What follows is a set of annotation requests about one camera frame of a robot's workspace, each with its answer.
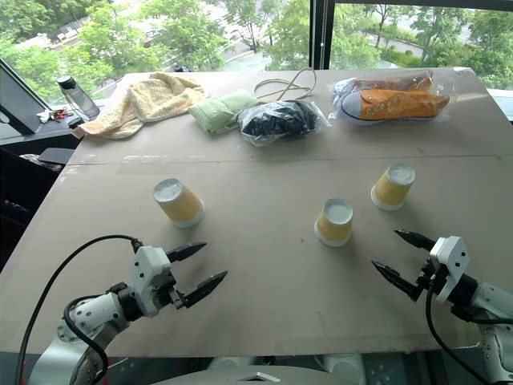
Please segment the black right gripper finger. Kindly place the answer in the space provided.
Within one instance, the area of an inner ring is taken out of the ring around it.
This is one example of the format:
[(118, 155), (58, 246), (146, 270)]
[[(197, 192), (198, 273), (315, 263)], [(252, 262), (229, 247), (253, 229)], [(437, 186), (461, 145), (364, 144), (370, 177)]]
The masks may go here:
[(431, 251), (435, 245), (435, 241), (425, 237), (424, 235), (416, 232), (411, 232), (404, 229), (395, 229), (394, 232), (408, 244), (426, 251)]
[(409, 299), (416, 302), (422, 289), (404, 279), (399, 272), (379, 261), (371, 261), (376, 270), (393, 286), (400, 289)]

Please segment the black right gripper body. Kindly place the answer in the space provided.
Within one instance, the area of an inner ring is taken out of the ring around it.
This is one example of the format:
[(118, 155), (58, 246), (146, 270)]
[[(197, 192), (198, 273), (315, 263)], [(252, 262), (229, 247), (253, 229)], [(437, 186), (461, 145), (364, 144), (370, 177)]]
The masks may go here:
[(431, 291), (432, 293), (435, 292), (437, 285), (437, 272), (438, 266), (429, 258), (426, 259), (415, 281), (415, 300), (420, 298), (420, 295), (424, 290), (427, 292)]

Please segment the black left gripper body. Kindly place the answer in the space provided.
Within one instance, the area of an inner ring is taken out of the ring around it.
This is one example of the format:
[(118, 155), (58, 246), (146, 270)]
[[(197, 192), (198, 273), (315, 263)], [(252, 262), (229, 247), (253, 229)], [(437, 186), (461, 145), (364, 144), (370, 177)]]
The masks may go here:
[(176, 280), (171, 272), (164, 276), (162, 283), (155, 290), (156, 306), (159, 309), (173, 305), (176, 309), (185, 306), (184, 294), (176, 288)]

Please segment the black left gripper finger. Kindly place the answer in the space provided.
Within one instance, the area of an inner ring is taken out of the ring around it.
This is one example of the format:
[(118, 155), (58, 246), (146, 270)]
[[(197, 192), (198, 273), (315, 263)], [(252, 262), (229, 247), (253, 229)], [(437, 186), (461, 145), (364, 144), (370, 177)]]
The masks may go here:
[(190, 294), (181, 294), (180, 298), (182, 300), (183, 306), (190, 308), (206, 298), (224, 280), (227, 274), (227, 270), (219, 274), (215, 274), (201, 282)]
[(186, 245), (181, 245), (174, 248), (172, 251), (166, 253), (168, 260), (173, 263), (175, 261), (183, 261), (197, 253), (199, 250), (207, 245), (206, 242), (192, 242)]

